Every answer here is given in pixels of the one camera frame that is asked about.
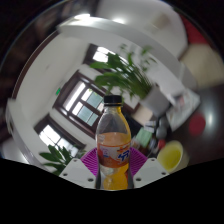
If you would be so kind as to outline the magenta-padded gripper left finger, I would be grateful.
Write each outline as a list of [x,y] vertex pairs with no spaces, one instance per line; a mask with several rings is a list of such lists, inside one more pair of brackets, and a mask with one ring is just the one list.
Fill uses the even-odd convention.
[[62,171],[60,177],[78,186],[95,189],[98,171],[96,149],[92,149],[80,159],[73,158]]

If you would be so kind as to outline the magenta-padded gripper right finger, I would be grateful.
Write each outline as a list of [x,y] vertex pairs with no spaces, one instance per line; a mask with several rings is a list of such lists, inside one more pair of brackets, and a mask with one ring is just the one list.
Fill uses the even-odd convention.
[[147,158],[135,148],[130,148],[130,150],[129,178],[134,189],[144,187],[168,176],[168,172],[156,158]]

